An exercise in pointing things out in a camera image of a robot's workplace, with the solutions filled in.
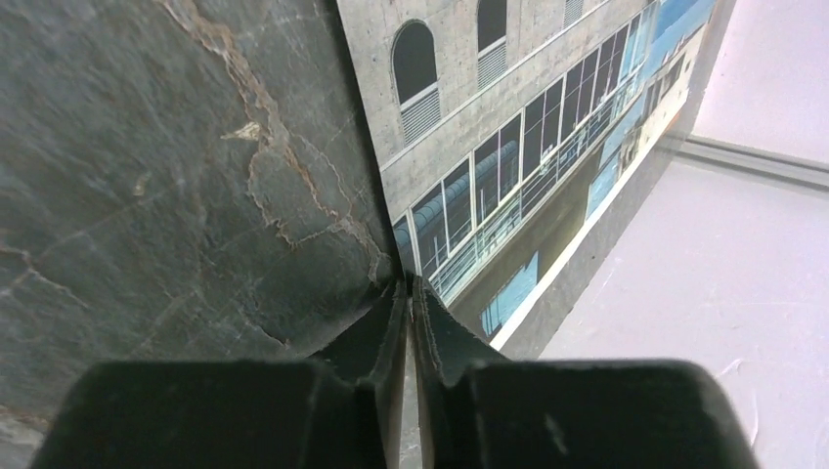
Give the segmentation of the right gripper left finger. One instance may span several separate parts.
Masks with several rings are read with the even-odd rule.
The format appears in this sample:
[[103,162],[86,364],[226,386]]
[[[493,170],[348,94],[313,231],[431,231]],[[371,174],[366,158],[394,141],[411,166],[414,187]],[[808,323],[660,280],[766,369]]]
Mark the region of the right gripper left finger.
[[35,468],[395,468],[406,286],[315,354],[104,362],[70,389]]

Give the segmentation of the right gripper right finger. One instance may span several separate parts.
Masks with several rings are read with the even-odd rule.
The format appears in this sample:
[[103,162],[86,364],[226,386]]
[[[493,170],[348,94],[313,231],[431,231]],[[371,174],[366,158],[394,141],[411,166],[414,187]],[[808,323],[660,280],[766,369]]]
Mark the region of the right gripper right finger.
[[427,468],[754,468],[729,399],[681,360],[511,360],[411,279]]

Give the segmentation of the building and sky photo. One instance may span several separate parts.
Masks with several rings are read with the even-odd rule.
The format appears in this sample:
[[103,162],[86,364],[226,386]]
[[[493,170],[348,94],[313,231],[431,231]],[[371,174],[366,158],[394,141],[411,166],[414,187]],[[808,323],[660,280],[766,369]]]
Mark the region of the building and sky photo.
[[581,295],[721,1],[340,1],[404,266],[496,349]]

